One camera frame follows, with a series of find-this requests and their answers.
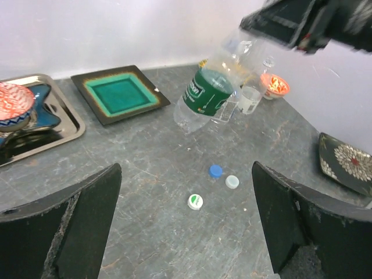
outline bottle cap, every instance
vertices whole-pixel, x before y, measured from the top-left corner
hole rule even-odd
[[[187,200],[187,205],[193,210],[199,210],[203,205],[203,198],[198,194],[192,194]]]
[[[209,175],[213,178],[220,178],[222,172],[222,168],[217,164],[214,164],[209,168]]]
[[[237,186],[239,186],[239,179],[236,176],[228,176],[225,180],[225,183],[230,189],[235,189]]]

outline red patterned bowl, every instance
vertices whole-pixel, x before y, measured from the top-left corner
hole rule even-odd
[[[275,74],[263,74],[261,81],[267,87],[266,93],[263,95],[265,99],[277,99],[289,93],[288,83]]]
[[[35,96],[27,87],[0,83],[0,129],[19,127],[30,117]]]

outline green and white bottle cap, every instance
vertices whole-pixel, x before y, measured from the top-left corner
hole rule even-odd
[[[188,206],[193,210],[199,210],[203,205],[203,198],[198,194],[192,194],[187,200]]]

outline teal square plate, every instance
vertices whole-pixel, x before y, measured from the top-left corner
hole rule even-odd
[[[102,125],[170,104],[136,66],[71,77]]]

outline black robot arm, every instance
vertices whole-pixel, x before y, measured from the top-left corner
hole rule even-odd
[[[286,48],[315,53],[330,40],[372,51],[372,0],[271,0],[240,27]]]

